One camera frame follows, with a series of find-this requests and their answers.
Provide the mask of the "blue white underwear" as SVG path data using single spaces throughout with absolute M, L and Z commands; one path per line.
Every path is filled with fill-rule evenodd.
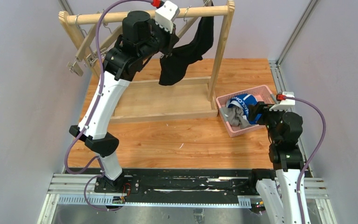
M 242 108 L 248 120 L 249 105 L 255 105 L 257 104 L 257 102 L 258 102 L 257 99 L 251 94 L 240 94 L 230 98 L 226 102 L 226 107 L 233 107 L 235 105 L 238 106 L 239 108 Z M 249 121 L 249 122 L 251 125 L 256 125 L 254 121 Z

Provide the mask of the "grey underwear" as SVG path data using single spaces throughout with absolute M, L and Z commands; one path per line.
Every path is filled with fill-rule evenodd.
M 242 108 L 234 105 L 233 107 L 222 107 L 222 111 L 231 126 L 239 127 L 240 129 L 251 126 Z

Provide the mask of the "black underwear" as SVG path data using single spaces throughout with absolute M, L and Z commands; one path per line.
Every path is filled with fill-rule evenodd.
M 194 38 L 188 44 L 176 47 L 168 56 L 160 58 L 161 73 L 158 84 L 171 86 L 181 81 L 190 64 L 203 59 L 214 42 L 214 17 L 202 17 Z

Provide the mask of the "wooden hanger of black underwear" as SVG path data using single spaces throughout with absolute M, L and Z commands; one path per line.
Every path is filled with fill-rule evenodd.
M 212 6 L 212 0 L 203 0 L 203 7 L 211 7 Z M 184 26 L 180 29 L 180 31 L 177 33 L 177 37 L 179 39 L 181 39 L 187 32 L 188 30 L 192 27 L 192 25 L 201 17 L 204 16 L 208 16 L 205 13 L 204 14 L 199 14 L 197 16 L 192 16 L 192 17 L 184 17 Z

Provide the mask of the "wooden hanger of grey underwear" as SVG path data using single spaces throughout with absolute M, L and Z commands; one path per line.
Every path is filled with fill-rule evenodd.
M 111 34 L 105 38 L 102 42 L 100 42 L 100 51 L 103 53 L 103 50 L 107 50 L 118 38 L 120 34 L 122 34 L 123 29 L 122 25 L 119 25 Z M 91 48 L 91 44 L 96 36 L 96 24 L 92 25 L 91 29 L 88 32 L 88 35 L 85 38 L 85 46 L 90 50 L 90 53 L 87 54 L 86 58 L 88 60 L 89 66 L 92 68 L 96 61 L 98 60 L 96 51 L 93 51 Z

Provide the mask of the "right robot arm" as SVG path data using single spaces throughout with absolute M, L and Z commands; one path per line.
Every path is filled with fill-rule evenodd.
M 249 187 L 262 198 L 272 224 L 305 224 L 309 220 L 302 199 L 304 167 L 298 139 L 303 119 L 294 112 L 274 111 L 272 104 L 258 102 L 249 107 L 249 120 L 266 126 L 269 159 L 273 170 L 252 169 Z

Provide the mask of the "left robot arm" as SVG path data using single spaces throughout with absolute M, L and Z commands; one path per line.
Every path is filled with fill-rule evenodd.
M 120 34 L 103 60 L 103 75 L 92 104 L 78 125 L 73 125 L 69 133 L 76 140 L 95 152 L 102 166 L 102 176 L 113 182 L 122 175 L 116 149 L 119 140 L 107 131 L 110 118 L 119 99 L 145 66 L 145 60 L 158 52 L 168 54 L 179 41 L 173 23 L 176 13 L 155 12 L 155 17 L 145 11 L 133 11 L 122 21 Z

